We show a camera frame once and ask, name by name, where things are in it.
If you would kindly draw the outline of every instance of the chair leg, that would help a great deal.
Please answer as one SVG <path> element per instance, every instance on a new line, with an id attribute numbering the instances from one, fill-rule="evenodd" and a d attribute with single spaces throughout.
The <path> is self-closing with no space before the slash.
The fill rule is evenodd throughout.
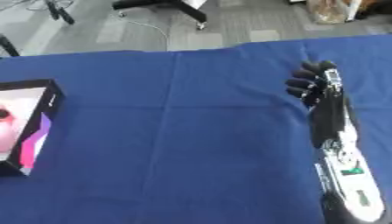
<path id="1" fill-rule="evenodd" d="M 112 7 L 115 11 L 134 8 L 134 7 L 141 7 L 147 6 L 152 4 L 159 4 L 157 0 L 119 0 L 113 2 Z"/>
<path id="2" fill-rule="evenodd" d="M 172 5 L 183 11 L 186 15 L 196 19 L 199 23 L 204 24 L 207 21 L 207 16 L 200 10 L 196 10 L 191 5 L 184 3 L 182 0 L 170 1 Z"/>
<path id="3" fill-rule="evenodd" d="M 15 46 L 2 34 L 0 34 L 0 46 L 11 56 L 17 57 L 19 53 Z"/>

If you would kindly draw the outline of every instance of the black glove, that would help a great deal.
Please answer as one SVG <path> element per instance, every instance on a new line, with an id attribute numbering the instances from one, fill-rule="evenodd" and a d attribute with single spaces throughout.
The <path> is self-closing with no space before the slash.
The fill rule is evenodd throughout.
<path id="1" fill-rule="evenodd" d="M 287 80 L 287 92 L 299 98 L 307 108 L 313 107 L 323 98 L 327 81 L 324 72 L 336 68 L 329 61 L 319 64 L 302 63 L 302 68 L 293 73 L 294 78 Z"/>
<path id="2" fill-rule="evenodd" d="M 302 69 L 293 73 L 296 79 L 286 81 L 287 92 L 299 98 L 311 111 L 311 141 L 316 148 L 320 148 L 326 139 L 338 139 L 338 131 L 345 125 L 343 90 L 336 95 L 334 89 L 328 87 L 325 76 L 326 70 L 335 68 L 329 61 L 319 64 L 304 62 Z"/>

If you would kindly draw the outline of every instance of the chair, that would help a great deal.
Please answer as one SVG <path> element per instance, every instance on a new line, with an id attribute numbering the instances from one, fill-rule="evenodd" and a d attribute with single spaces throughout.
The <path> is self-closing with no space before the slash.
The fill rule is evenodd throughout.
<path id="1" fill-rule="evenodd" d="M 207 16 L 200 10 L 196 10 L 191 5 L 184 3 L 182 0 L 118 0 L 113 3 L 113 9 L 115 11 L 142 7 L 153 4 L 169 4 L 174 6 L 178 10 L 184 12 L 186 15 L 194 18 L 198 23 L 196 24 L 196 29 L 201 31 L 207 25 Z M 120 17 L 125 17 L 125 13 L 120 11 Z"/>
<path id="2" fill-rule="evenodd" d="M 15 48 L 15 46 L 3 35 L 0 33 L 0 46 L 11 56 L 17 57 L 19 56 L 19 52 Z"/>

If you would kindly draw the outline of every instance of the table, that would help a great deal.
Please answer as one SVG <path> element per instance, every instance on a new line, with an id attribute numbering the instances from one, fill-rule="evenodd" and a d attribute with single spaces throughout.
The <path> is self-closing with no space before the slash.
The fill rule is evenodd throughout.
<path id="1" fill-rule="evenodd" d="M 360 145 L 392 202 L 390 36 L 196 52 L 0 60 L 0 81 L 54 78 L 67 98 L 29 178 L 0 178 L 12 224 L 323 223 L 305 109 L 284 92 L 332 60 Z"/>

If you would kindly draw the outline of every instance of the chair wheel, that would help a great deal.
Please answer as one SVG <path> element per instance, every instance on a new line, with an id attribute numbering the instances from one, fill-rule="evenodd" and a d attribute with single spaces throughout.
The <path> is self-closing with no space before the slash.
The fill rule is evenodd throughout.
<path id="1" fill-rule="evenodd" d="M 204 22 L 204 23 L 197 23 L 197 24 L 196 24 L 196 30 L 202 31 L 202 30 L 204 30 L 204 28 L 206 28 L 206 26 L 207 26 L 207 22 Z"/>
<path id="2" fill-rule="evenodd" d="M 123 12 L 123 11 L 119 11 L 118 12 L 118 17 L 119 18 L 125 18 L 126 16 L 127 16 L 127 14 L 125 12 Z"/>

